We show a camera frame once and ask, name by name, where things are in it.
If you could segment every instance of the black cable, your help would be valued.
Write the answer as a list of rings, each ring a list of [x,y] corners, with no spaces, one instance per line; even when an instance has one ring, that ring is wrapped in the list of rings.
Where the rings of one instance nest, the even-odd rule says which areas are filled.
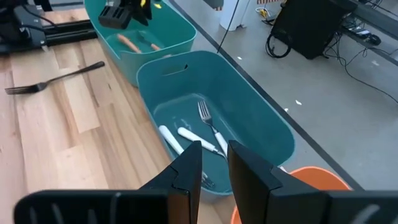
[[[261,22],[263,22],[267,25],[273,26],[273,24],[272,24],[273,21],[262,20]]]
[[[381,10],[383,10],[383,11],[386,11],[386,12],[388,12],[388,13],[390,13],[390,14],[396,16],[396,17],[398,17],[398,14],[393,13],[392,11],[390,11],[390,10],[388,10],[388,9],[386,9],[386,8],[383,8],[383,7],[381,7],[380,5],[374,4],[373,2],[370,2],[370,4],[372,4],[374,8],[379,8],[379,9],[381,9]]]
[[[348,69],[347,69],[347,66],[348,66],[359,54],[361,54],[361,53],[362,53],[362,57],[366,57],[366,56],[368,55],[368,51],[367,51],[368,49],[365,48],[365,49],[359,51],[350,61],[347,62],[347,60],[346,60],[345,58],[340,57],[340,40],[341,40],[341,36],[338,37],[338,38],[335,38],[335,39],[336,39],[336,42],[335,42],[333,45],[331,45],[330,47],[328,47],[328,49],[325,50],[325,53],[324,53],[324,54],[325,54],[326,56],[328,56],[328,57],[337,58],[337,59],[339,60],[339,63],[340,63],[342,66],[344,66],[344,69],[345,69],[347,75],[349,75],[352,79],[354,79],[354,80],[356,80],[356,81],[358,81],[358,82],[360,82],[360,83],[362,83],[362,84],[364,84],[364,85],[366,85],[366,86],[368,86],[368,87],[371,87],[371,88],[373,88],[373,89],[375,89],[375,90],[377,90],[377,91],[379,91],[379,92],[385,94],[386,96],[388,96],[389,98],[391,98],[392,100],[394,100],[394,101],[398,104],[398,100],[396,100],[396,99],[395,99],[394,97],[392,97],[390,94],[388,94],[388,93],[386,93],[385,91],[380,90],[379,88],[377,88],[377,87],[375,87],[375,86],[372,86],[372,85],[370,85],[370,84],[368,84],[368,83],[366,83],[366,82],[364,82],[364,81],[362,81],[362,80],[360,80],[360,79],[358,79],[358,78],[352,76],[352,75],[349,73],[349,71],[348,71]],[[335,53],[336,55],[335,55],[335,56],[334,56],[334,55],[327,55],[327,52],[328,52],[329,50],[334,51],[334,53]]]
[[[223,39],[221,40],[221,43],[220,43],[220,45],[218,46],[217,53],[218,53],[218,52],[220,52],[220,49],[221,49],[221,46],[223,45],[223,42],[224,42],[224,40],[225,40],[225,37],[226,37],[226,35],[227,35],[227,34],[228,34],[228,32],[229,32],[229,27],[231,27],[232,20],[234,19],[234,16],[235,16],[236,9],[238,8],[238,4],[239,4],[239,0],[236,2],[235,9],[234,9],[234,12],[232,13],[232,18],[231,18],[231,21],[229,22],[229,24],[228,24],[228,28],[226,29],[226,32],[225,32],[225,34],[224,34],[224,37],[223,37]]]
[[[24,5],[24,4],[21,4],[21,6],[22,6],[22,8],[24,8],[25,11],[26,11],[27,13],[29,13],[30,15],[32,15],[32,16],[34,16],[34,17],[37,17],[37,18],[39,18],[39,19],[42,19],[42,20],[44,20],[44,21],[47,21],[47,22],[49,22],[51,25],[53,25],[54,28],[58,29],[58,26],[57,26],[53,21],[51,21],[50,19],[44,18],[44,17],[42,17],[42,16],[40,16],[40,15],[37,15],[37,14],[31,12],[31,11],[26,7],[26,5]]]
[[[287,45],[287,50],[284,54],[282,55],[277,55],[274,53],[275,50],[275,46],[271,47],[271,38],[277,38],[279,37],[280,39],[284,39],[286,40],[288,43]],[[290,35],[288,35],[288,33],[286,33],[284,30],[276,30],[276,31],[271,31],[271,33],[269,34],[268,38],[267,38],[267,42],[266,42],[266,52],[269,56],[273,57],[273,58],[284,58],[286,57],[290,51],[292,50],[292,37]]]
[[[368,1],[367,3],[372,4],[371,8],[375,9],[376,7],[378,7],[381,4],[382,0],[374,0],[374,2],[372,1]]]
[[[392,55],[393,53],[397,52],[398,49],[393,50],[389,55]]]

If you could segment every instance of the orange bin rim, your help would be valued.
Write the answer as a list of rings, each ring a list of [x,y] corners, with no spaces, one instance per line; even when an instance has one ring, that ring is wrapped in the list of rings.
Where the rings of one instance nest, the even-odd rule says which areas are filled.
[[[293,170],[290,175],[319,190],[351,190],[336,174],[320,167],[301,167]],[[232,213],[231,224],[242,224],[236,206]]]

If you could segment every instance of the teal bin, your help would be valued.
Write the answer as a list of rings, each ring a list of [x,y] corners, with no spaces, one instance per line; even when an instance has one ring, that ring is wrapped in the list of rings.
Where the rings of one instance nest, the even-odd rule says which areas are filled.
[[[166,3],[156,2],[160,8],[151,5],[153,18],[149,26],[131,20],[125,30],[103,27],[98,22],[105,3],[106,0],[85,0],[86,11],[103,47],[132,85],[137,86],[137,71],[146,62],[191,50],[197,34],[195,28]],[[126,36],[142,53],[132,52],[120,43],[117,34]],[[139,35],[161,49],[153,50]]]
[[[168,127],[184,149],[191,142],[178,135],[179,127],[221,149],[213,131],[199,116],[197,103],[205,100],[215,128],[227,141],[239,141],[275,166],[285,162],[294,151],[293,135],[285,121],[217,54],[197,51],[154,60],[140,68],[137,81],[156,130],[160,125]],[[165,141],[163,144],[175,159],[177,153]],[[203,149],[203,171],[215,187],[202,187],[202,200],[211,203],[232,194],[225,159]]]

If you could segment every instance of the wooden table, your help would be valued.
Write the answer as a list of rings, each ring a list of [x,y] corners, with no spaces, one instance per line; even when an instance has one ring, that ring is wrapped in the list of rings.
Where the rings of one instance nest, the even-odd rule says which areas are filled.
[[[46,14],[54,22],[87,19],[84,9]],[[31,85],[97,61],[104,68],[29,96],[4,88]],[[86,40],[0,58],[0,223],[15,203],[42,189],[137,189],[170,159],[136,88],[100,43]],[[234,199],[200,204],[199,223],[229,223]]]

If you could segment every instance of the gray floor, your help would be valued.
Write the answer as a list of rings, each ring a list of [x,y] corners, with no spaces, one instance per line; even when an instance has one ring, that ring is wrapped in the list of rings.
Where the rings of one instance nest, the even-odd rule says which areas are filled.
[[[203,1],[175,2],[217,43],[221,42],[225,34],[218,23],[222,12]],[[228,33],[222,48],[363,188],[398,189],[398,105],[353,80],[335,59],[307,60],[294,51],[283,59],[268,57],[264,47],[271,28],[261,22],[254,12],[258,5],[251,2],[250,23]],[[277,6],[268,6],[277,10]],[[398,13],[395,0],[384,0],[382,6]],[[398,42],[366,28],[398,48]],[[362,49],[344,37],[340,54],[350,60]],[[200,33],[193,50],[216,52]],[[348,71],[398,98],[398,67],[373,52],[368,51],[365,58],[358,56]],[[292,158],[283,164],[288,171],[302,166],[333,170],[293,128],[292,132],[297,146]]]

